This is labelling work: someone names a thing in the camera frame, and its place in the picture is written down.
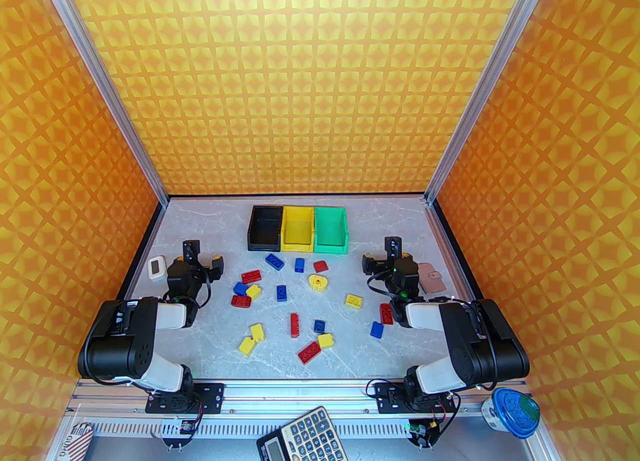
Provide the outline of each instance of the yellow lego brick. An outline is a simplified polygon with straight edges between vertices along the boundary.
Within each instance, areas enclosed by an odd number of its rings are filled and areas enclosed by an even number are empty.
[[[309,287],[318,292],[325,290],[327,283],[329,283],[329,280],[324,276],[320,276],[320,274],[311,274],[311,276],[309,276]]]
[[[347,299],[344,304],[346,306],[350,306],[351,308],[359,310],[360,308],[362,308],[362,298],[353,294],[347,294]]]
[[[256,347],[256,341],[251,337],[244,337],[238,349],[240,349],[242,354],[249,356],[254,351],[254,347]]]
[[[326,349],[334,345],[334,336],[331,333],[325,333],[324,335],[318,335],[318,344],[320,349]]]
[[[256,342],[262,342],[265,340],[265,330],[263,330],[263,325],[258,323],[251,326],[251,336]]]
[[[260,287],[258,287],[258,285],[256,285],[255,283],[251,285],[249,288],[247,288],[246,290],[247,296],[249,296],[252,300],[256,299],[262,293],[263,293],[263,290]]]

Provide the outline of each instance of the calculator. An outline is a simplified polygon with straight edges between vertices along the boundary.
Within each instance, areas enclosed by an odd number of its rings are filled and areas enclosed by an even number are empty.
[[[256,443],[262,461],[348,461],[324,406],[275,429]]]

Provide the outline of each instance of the blue lid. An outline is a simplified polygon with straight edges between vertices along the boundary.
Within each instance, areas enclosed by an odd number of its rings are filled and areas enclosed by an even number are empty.
[[[534,434],[540,422],[540,407],[534,399],[510,388],[498,388],[491,399],[496,415],[512,435],[524,440]]]

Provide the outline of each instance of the green storage bin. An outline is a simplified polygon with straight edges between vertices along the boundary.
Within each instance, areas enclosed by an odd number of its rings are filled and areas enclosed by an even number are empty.
[[[345,255],[349,251],[347,210],[343,207],[316,207],[314,216],[314,253]]]

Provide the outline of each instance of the black bracket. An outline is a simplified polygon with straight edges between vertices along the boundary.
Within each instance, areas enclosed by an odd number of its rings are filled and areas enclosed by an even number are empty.
[[[220,415],[222,402],[225,399],[225,386],[222,383],[194,383],[193,392],[202,400],[203,415]],[[187,410],[185,409],[185,395],[176,392],[157,392],[146,400],[145,413],[152,415],[198,415],[199,401]]]
[[[444,408],[446,413],[453,413],[456,409],[453,399],[447,399],[448,392],[419,397],[410,403],[407,392],[401,383],[374,383],[373,390],[377,412],[380,415],[441,413],[441,408]]]

